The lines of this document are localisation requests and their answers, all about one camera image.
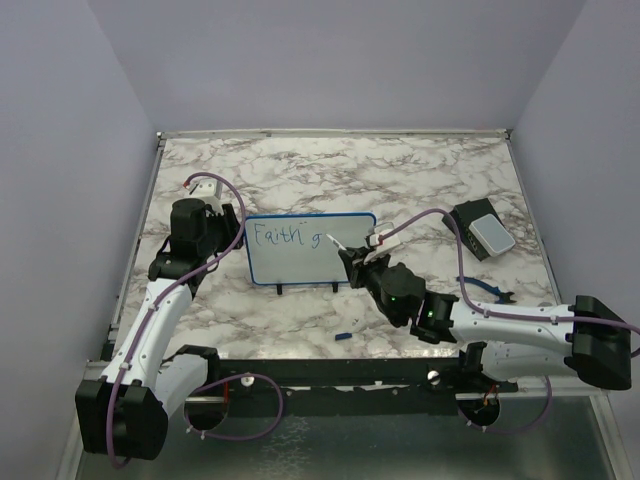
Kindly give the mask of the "white whiteboard marker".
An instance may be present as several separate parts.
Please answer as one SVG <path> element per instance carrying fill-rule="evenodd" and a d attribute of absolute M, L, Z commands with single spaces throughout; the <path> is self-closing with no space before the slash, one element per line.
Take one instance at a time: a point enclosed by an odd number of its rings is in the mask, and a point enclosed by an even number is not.
<path fill-rule="evenodd" d="M 328 233 L 326 234 L 326 237 L 339 251 L 346 251 L 346 247 L 342 245 L 335 237 Z"/>

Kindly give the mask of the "blue framed small whiteboard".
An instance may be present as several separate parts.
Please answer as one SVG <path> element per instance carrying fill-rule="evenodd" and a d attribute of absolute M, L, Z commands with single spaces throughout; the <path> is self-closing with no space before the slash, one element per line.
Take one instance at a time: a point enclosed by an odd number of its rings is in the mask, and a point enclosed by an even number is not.
<path fill-rule="evenodd" d="M 371 212 L 251 215 L 245 245 L 254 284 L 341 284 L 347 281 L 337 240 L 360 247 L 377 224 Z"/>

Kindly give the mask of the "blue marker cap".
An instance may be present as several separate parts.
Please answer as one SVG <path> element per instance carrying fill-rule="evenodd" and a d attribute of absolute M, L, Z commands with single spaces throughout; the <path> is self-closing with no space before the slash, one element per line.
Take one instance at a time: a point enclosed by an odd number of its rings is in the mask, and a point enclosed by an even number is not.
<path fill-rule="evenodd" d="M 352 337 L 353 337 L 352 333 L 344 332 L 344 333 L 335 334 L 334 340 L 335 341 L 342 341 L 342 340 L 351 339 Z"/>

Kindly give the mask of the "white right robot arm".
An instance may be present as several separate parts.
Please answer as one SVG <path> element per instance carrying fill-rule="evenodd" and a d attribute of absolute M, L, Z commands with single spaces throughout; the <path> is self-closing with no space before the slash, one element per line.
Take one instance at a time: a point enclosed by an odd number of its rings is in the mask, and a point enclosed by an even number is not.
<path fill-rule="evenodd" d="M 536 308 L 466 302 L 427 289 L 404 263 L 372 259 L 372 252 L 339 248 L 350 286 L 366 289 L 394 327 L 429 344 L 461 344 L 459 378 L 467 389 L 528 376 L 631 388 L 630 326 L 599 299 L 579 295 L 569 305 Z"/>

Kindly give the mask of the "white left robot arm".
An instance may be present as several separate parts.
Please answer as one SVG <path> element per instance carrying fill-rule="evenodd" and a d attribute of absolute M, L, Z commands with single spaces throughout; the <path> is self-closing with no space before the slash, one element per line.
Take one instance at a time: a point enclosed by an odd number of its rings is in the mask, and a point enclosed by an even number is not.
<path fill-rule="evenodd" d="M 175 327 L 215 265 L 243 245 L 246 209 L 213 197 L 173 203 L 170 233 L 149 266 L 144 300 L 126 339 L 95 380 L 75 393 L 83 448 L 121 468 L 129 459 L 155 459 L 171 416 L 189 393 L 220 385 L 215 352 L 188 348 L 161 367 Z"/>

